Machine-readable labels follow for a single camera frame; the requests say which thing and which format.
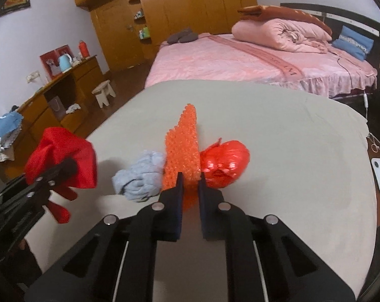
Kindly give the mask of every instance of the wooden wardrobe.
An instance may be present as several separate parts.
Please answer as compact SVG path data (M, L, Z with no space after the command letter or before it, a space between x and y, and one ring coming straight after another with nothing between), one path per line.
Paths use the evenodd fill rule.
M237 10L257 0L75 0L91 12L99 42L112 71L153 60L159 45L173 33L191 27L198 34L230 33L239 20ZM149 40L140 40L133 10L142 8Z

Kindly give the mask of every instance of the pink bedsheet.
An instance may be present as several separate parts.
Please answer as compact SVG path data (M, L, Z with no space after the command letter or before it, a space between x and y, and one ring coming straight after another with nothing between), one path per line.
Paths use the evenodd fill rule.
M351 62L342 53L293 53L241 42L272 53L302 70L304 79L289 82L279 69L258 57L205 36L208 35L202 34L199 37L204 38L190 43L162 44L145 87L177 79L231 80L270 84L333 97L376 83L376 69L366 61ZM234 40L232 34L220 36Z

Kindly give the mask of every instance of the red thermos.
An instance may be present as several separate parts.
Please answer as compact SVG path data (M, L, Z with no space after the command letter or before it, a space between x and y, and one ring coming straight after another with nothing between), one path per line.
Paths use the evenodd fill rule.
M83 58L89 57L88 47L84 41L80 41L80 45L78 46L78 48L80 49L80 52L81 52Z

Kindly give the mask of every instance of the screw head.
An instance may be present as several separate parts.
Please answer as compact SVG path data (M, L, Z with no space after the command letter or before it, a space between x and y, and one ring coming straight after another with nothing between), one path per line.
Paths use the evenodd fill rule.
M153 211L162 211L165 208L165 205L162 202L155 202L152 205Z
M229 211L231 207L232 206L228 202L221 202L218 204L218 209L221 211Z
M268 215L266 217L266 222L269 223L270 225L275 225L278 223L278 218L277 216L274 216L274 215Z
M113 225L117 221L117 217L115 215L107 215L104 217L103 222L106 225Z

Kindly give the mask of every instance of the wooden dresser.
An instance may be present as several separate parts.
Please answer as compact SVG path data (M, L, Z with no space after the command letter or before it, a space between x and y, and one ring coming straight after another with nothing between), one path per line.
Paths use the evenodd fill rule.
M0 178L7 181L22 174L46 128L60 126L75 132L90 114L91 106L96 103L92 90L104 80L96 56L92 56L46 84L20 106L17 111L24 119L22 132L13 144L15 160L0 163ZM81 110L66 114L58 121L48 105L48 101L55 96L60 98L65 109L78 103Z

